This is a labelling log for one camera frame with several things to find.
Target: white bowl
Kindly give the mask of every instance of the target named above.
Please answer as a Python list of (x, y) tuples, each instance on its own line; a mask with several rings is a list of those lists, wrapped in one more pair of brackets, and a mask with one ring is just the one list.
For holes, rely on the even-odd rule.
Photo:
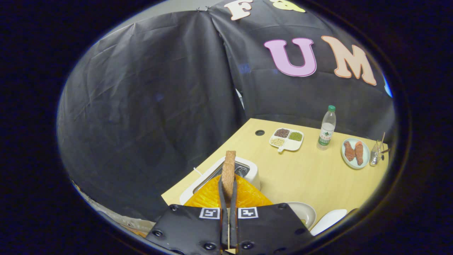
[(301, 202), (286, 202), (301, 220), (305, 220), (307, 229), (316, 221), (316, 211), (310, 205)]
[[(355, 149), (356, 143), (358, 141), (362, 142), (362, 144), (363, 144), (363, 163), (360, 166), (357, 164), (357, 158), (354, 158), (352, 161), (349, 161), (346, 158), (346, 156), (344, 155), (344, 151), (346, 150), (346, 148), (344, 147), (344, 143), (349, 142), (351, 144), (352, 149)], [(361, 141), (357, 138), (348, 138), (343, 141), (343, 143), (341, 144), (341, 155), (343, 156), (344, 162), (346, 162), (346, 164), (348, 166), (350, 166), (354, 169), (362, 169), (366, 165), (368, 165), (368, 162), (370, 161), (370, 149), (368, 149), (368, 146), (363, 141)]]

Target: wooden table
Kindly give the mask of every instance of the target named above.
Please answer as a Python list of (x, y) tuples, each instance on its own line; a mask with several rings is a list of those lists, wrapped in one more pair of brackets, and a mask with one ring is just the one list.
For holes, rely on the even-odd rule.
[[(269, 144), (269, 138), (278, 128), (289, 128), (304, 133), (304, 140), (295, 152), (277, 152)], [(255, 131), (264, 130), (263, 136)], [(279, 122), (250, 119), (219, 149), (207, 158), (197, 170), (204, 173), (227, 150), (235, 150), (238, 157), (254, 162), (258, 166), (261, 192), (273, 203), (298, 201), (311, 205), (317, 214), (315, 224), (326, 213), (335, 209), (348, 212), (359, 208), (378, 187), (388, 165), (385, 160), (375, 167), (368, 162), (360, 170), (350, 168), (341, 156), (342, 142), (351, 137), (335, 132), (325, 151), (316, 148), (320, 129), (302, 127)], [(371, 150), (376, 141), (361, 139)], [(179, 204), (181, 193), (200, 177), (196, 171), (162, 194), (167, 204)]]

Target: black backdrop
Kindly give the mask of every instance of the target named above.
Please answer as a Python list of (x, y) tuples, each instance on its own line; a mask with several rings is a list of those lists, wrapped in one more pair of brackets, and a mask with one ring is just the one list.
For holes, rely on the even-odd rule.
[[(321, 36), (349, 51), (366, 48), (331, 22), (253, 2), (232, 21), (224, 7), (139, 21), (96, 42), (71, 72), (58, 107), (58, 142), (71, 178), (88, 196), (124, 216), (156, 221), (160, 196), (220, 147), (246, 120), (319, 128), (337, 107), (336, 131), (379, 139), (393, 125), (393, 102), (372, 55), (377, 85), (341, 78)], [(263, 43), (314, 41), (316, 72), (277, 71)], [(289, 43), (293, 65), (304, 65)], [(243, 94), (242, 109), (235, 88)]]
[[(116, 230), (71, 187), (60, 164), (54, 124), (61, 88), (81, 54), (113, 24), (148, 4), (15, 1), (0, 9), (7, 35), (1, 50), (8, 64), (1, 115), (2, 254), (142, 254), (112, 238), (108, 233), (116, 235)], [(439, 150), (448, 137), (438, 131), (451, 129), (444, 79), (448, 65), (443, 65), (449, 59), (444, 28), (451, 27), (451, 6), (441, 1), (317, 4), (358, 27), (387, 54), (404, 81), (393, 89), (407, 92), (415, 141), (406, 170), (376, 213), (317, 254), (447, 254), (451, 174), (445, 166), (447, 151)]]

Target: chopsticks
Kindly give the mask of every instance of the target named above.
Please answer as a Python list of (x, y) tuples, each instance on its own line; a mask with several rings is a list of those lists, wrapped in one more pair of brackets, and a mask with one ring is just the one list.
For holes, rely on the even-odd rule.
[(386, 133), (384, 132), (384, 135), (382, 136), (382, 140), (381, 140), (381, 144), (379, 145), (378, 147), (378, 151), (381, 151), (381, 146), (382, 146), (382, 143), (384, 142), (384, 138), (386, 137)]

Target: black curtain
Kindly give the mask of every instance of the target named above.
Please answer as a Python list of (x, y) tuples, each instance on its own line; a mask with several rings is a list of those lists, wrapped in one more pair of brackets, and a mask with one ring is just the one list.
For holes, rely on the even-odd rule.
[(166, 207), (160, 195), (244, 122), (208, 13), (178, 12), (88, 50), (61, 95), (58, 142), (82, 191), (121, 215), (154, 221)]

